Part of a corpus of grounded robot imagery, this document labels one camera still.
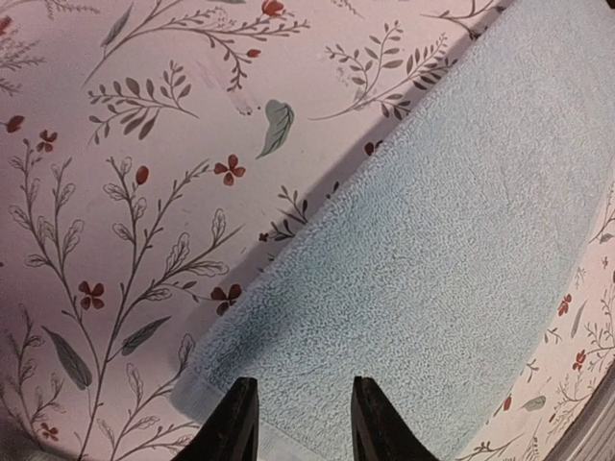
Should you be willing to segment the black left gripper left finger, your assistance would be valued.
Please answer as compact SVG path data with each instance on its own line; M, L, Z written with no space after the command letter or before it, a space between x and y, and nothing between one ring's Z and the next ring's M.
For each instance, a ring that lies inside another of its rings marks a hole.
M239 377L172 461L257 461L258 382Z

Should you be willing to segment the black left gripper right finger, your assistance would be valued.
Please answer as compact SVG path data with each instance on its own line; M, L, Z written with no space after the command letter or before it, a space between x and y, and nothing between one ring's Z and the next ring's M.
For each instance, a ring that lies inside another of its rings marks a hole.
M354 378L351 423L357 461L437 460L371 377Z

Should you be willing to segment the light blue towel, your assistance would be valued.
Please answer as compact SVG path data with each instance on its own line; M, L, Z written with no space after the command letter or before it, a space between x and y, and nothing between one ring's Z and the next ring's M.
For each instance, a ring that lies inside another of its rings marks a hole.
M614 164L614 13L517 1L196 346L171 401L202 422L241 376L262 421L352 456L372 377L460 453L554 315Z

